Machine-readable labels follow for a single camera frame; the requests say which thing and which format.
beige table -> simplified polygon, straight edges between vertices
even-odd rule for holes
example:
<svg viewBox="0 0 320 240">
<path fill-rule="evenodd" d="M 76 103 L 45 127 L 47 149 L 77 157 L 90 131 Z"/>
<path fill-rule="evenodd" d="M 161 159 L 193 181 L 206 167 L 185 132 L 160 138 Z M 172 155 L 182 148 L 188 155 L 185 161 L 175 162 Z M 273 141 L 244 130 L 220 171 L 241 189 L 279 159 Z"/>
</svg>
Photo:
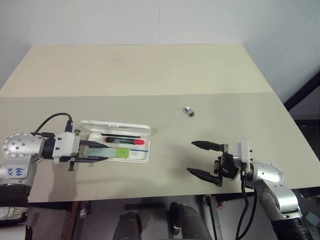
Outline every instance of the beige table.
<svg viewBox="0 0 320 240">
<path fill-rule="evenodd" d="M 68 163 L 42 161 L 30 202 L 240 192 L 239 179 L 217 187 L 187 172 L 213 172 L 219 156 L 195 140 L 248 139 L 254 159 L 278 166 L 290 188 L 320 185 L 317 157 L 241 45 L 33 46 L 0 97 L 1 139 L 34 131 L 56 112 L 70 113 L 77 127 L 80 120 L 152 127 L 147 163 L 79 163 L 68 172 Z M 43 130 L 64 125 L 61 117 Z"/>
</svg>

floor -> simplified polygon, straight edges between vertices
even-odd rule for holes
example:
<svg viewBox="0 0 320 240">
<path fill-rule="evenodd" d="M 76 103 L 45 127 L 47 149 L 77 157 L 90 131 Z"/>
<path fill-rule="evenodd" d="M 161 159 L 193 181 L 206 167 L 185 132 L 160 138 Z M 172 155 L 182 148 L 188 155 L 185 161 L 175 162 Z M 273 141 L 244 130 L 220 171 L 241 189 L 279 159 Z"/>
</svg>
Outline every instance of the floor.
<svg viewBox="0 0 320 240">
<path fill-rule="evenodd" d="M 319 126 L 300 126 L 300 130 L 306 137 L 312 149 L 319 156 Z M 299 190 L 294 190 L 298 197 L 299 205 L 303 214 L 312 212 L 320 217 L 320 198 L 301 198 Z M 253 197 L 249 198 L 252 207 Z M 185 203 L 193 207 L 201 214 L 207 228 L 213 236 L 213 228 L 210 213 L 207 206 L 203 204 L 201 196 L 167 196 L 131 199 L 97 200 L 91 204 L 92 213 L 80 220 L 76 226 L 75 240 L 112 240 L 119 216 L 128 211 L 125 205 L 163 203 L 163 208 L 132 210 L 140 215 L 142 223 L 142 240 L 179 239 L 181 235 L 173 236 L 168 231 L 167 211 L 170 203 Z M 244 206 L 243 199 L 230 200 L 223 203 L 223 209 L 218 209 L 218 216 L 224 240 L 235 239 L 236 229 L 241 211 Z M 62 210 L 44 209 L 31 207 L 27 220 L 27 225 L 33 228 L 33 240 L 63 240 L 66 219 L 70 213 Z M 320 240 L 319 232 L 316 228 L 310 229 L 313 238 Z M 266 217 L 263 209 L 258 204 L 251 228 L 244 240 L 276 240 L 272 226 Z"/>
</svg>

